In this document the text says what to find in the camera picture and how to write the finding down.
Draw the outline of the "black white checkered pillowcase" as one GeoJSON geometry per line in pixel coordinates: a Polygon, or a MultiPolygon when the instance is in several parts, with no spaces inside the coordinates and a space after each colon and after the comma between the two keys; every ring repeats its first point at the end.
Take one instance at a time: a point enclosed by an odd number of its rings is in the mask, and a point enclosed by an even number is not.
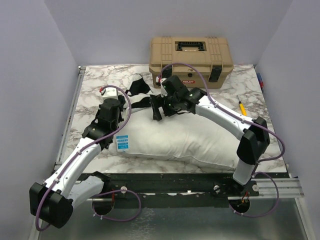
{"type": "Polygon", "coordinates": [[[130,99],[132,112],[139,111],[144,108],[151,108],[152,99],[157,99],[159,107],[163,107],[164,99],[159,95],[154,95],[150,86],[146,83],[141,74],[134,74],[128,87],[125,90],[126,95],[130,99]]]}

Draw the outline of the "white pillow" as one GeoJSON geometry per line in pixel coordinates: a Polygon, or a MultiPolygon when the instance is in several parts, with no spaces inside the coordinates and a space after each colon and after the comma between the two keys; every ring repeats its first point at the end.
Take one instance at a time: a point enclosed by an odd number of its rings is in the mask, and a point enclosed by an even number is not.
{"type": "Polygon", "coordinates": [[[218,171],[234,171],[239,158],[239,141],[218,124],[192,113],[153,120],[145,108],[131,114],[115,136],[125,136],[128,146],[121,149],[114,139],[109,151],[126,157],[186,162],[218,171]]]}

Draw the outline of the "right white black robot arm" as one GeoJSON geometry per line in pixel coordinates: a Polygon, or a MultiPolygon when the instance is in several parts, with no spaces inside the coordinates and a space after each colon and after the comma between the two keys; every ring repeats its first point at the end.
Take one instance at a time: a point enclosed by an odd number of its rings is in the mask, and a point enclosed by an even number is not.
{"type": "Polygon", "coordinates": [[[161,93],[150,98],[154,120],[186,111],[213,121],[239,140],[236,151],[239,161],[229,189],[236,196],[246,192],[254,168],[270,144],[266,120],[241,115],[198,87],[188,89],[176,75],[161,80],[160,85],[161,93]]]}

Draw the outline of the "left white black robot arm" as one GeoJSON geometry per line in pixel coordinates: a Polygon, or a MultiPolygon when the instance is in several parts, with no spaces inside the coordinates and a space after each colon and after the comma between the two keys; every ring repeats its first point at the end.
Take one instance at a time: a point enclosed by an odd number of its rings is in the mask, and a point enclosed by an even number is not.
{"type": "Polygon", "coordinates": [[[30,212],[35,226],[42,231],[43,220],[58,229],[70,219],[73,210],[91,196],[106,197],[111,190],[108,182],[98,174],[77,185],[88,164],[113,140],[122,122],[124,107],[130,107],[127,96],[106,98],[99,105],[93,121],[84,129],[74,151],[42,184],[35,182],[29,189],[30,212]]]}

